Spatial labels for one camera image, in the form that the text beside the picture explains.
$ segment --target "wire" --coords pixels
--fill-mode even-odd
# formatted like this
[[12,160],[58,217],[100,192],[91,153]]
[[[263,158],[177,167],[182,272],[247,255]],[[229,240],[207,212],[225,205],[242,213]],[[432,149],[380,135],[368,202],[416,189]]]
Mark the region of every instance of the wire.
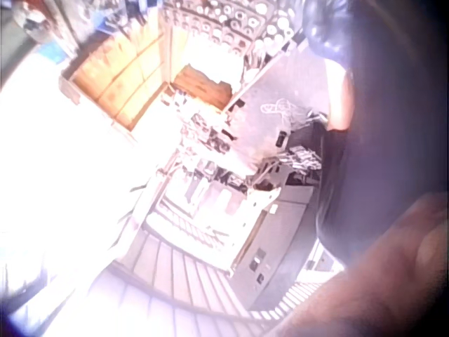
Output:
[[308,124],[307,117],[311,109],[298,107],[289,100],[281,98],[276,103],[266,103],[260,106],[263,114],[280,114],[282,124],[290,130],[298,130]]

